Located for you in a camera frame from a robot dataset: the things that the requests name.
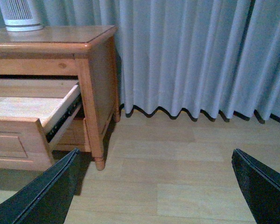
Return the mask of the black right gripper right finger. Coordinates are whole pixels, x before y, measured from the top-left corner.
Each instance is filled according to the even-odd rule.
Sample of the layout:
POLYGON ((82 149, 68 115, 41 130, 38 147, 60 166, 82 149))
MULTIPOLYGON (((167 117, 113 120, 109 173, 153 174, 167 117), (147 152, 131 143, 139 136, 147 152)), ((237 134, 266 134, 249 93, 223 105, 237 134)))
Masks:
POLYGON ((235 149, 232 167, 244 199, 258 224, 280 224, 280 173, 235 149))

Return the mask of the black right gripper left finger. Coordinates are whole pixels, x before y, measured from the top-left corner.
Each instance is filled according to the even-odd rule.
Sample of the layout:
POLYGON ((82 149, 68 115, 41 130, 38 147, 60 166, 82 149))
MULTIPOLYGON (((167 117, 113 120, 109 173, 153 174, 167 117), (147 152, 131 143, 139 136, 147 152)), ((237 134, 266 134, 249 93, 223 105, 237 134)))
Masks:
POLYGON ((77 189, 76 148, 0 204, 0 224, 63 224, 77 189))

